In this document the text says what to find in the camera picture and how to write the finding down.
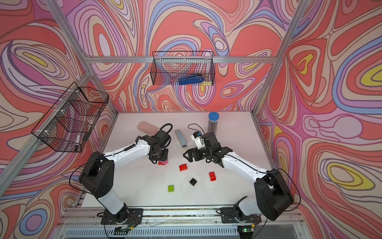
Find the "pink lego brick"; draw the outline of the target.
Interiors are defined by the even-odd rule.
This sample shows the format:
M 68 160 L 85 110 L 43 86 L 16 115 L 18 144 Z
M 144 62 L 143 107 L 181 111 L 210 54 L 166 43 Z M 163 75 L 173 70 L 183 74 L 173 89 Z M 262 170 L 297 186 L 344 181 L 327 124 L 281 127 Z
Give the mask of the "pink lego brick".
M 159 161 L 158 162 L 158 165 L 167 165 L 168 164 L 168 161 Z

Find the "green lego brick front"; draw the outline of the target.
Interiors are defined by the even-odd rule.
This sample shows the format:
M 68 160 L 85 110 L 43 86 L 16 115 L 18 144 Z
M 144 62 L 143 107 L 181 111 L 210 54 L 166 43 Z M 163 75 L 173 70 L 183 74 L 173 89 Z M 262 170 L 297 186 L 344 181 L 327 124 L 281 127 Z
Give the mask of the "green lego brick front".
M 169 185 L 168 186 L 168 192 L 169 193 L 175 192 L 175 186 L 174 185 Z

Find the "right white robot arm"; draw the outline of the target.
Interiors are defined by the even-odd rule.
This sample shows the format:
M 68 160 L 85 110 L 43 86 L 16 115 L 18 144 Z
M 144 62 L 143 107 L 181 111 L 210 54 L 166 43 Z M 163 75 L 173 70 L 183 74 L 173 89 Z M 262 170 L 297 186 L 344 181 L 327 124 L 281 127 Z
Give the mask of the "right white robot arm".
M 189 162 L 205 160 L 228 169 L 253 184 L 255 197 L 242 197 L 233 207 L 229 216 L 239 222 L 253 215 L 264 215 L 268 220 L 275 221 L 294 203 L 294 197 L 283 177 L 277 169 L 266 170 L 240 157 L 231 148 L 222 147 L 212 132 L 202 135 L 196 131 L 191 136 L 195 148 L 187 150 L 183 157 Z

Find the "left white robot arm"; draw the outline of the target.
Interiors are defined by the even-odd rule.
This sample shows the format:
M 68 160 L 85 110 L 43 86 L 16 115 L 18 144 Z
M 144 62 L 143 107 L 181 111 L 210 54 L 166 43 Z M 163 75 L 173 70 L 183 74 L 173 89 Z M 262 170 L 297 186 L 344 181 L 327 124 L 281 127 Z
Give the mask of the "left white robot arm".
M 159 129 L 154 136 L 138 136 L 135 142 L 121 149 L 102 154 L 91 154 L 79 176 L 79 182 L 105 208 L 103 224 L 138 225 L 127 205 L 113 188 L 114 173 L 121 167 L 141 157 L 148 157 L 151 163 L 158 164 L 168 159 L 168 146 L 171 136 L 168 131 Z

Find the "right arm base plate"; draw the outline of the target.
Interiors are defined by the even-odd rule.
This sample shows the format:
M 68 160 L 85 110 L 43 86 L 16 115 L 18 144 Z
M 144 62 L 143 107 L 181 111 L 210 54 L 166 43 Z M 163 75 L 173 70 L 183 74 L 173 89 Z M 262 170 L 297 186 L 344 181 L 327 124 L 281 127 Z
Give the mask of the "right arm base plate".
M 220 214 L 223 224 L 251 223 L 258 225 L 262 222 L 260 215 L 252 214 L 250 216 L 246 216 L 240 212 L 238 208 L 234 207 L 223 207 L 218 209 L 216 212 Z

